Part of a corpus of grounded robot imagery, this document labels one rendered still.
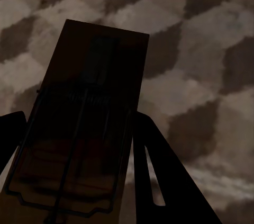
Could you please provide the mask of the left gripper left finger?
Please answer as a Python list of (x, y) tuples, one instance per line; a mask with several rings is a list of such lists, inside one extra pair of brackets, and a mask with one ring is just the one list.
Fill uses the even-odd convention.
[(0, 117), (0, 174), (24, 137), (26, 124), (23, 111)]

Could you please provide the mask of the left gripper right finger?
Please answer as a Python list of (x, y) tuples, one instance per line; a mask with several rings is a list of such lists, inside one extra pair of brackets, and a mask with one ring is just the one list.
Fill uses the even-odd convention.
[[(147, 147), (166, 206), (153, 202)], [(133, 111), (137, 224), (222, 224), (153, 120)]]

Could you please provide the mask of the mousetrap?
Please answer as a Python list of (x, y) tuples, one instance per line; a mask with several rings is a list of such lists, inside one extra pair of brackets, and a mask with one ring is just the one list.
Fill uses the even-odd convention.
[(0, 224), (118, 224), (149, 35), (66, 19), (0, 194)]

